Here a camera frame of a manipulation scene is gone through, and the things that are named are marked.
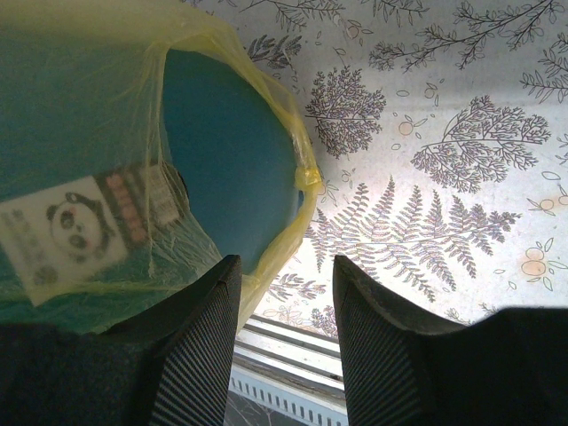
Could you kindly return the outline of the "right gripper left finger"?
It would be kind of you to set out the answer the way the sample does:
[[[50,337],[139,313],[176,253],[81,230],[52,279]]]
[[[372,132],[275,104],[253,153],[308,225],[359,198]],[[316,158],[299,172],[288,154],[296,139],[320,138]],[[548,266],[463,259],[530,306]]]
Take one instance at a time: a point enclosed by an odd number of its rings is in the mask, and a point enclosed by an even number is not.
[[[226,256],[195,283],[105,332],[142,350],[129,425],[223,424],[241,282],[241,258]]]

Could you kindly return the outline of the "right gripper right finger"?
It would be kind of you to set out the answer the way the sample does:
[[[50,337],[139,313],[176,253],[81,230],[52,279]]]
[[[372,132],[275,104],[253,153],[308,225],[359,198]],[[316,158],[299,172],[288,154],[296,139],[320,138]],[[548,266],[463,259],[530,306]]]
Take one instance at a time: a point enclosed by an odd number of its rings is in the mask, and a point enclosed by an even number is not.
[[[466,326],[386,288],[347,256],[335,257],[333,290],[351,425],[470,422],[446,349]]]

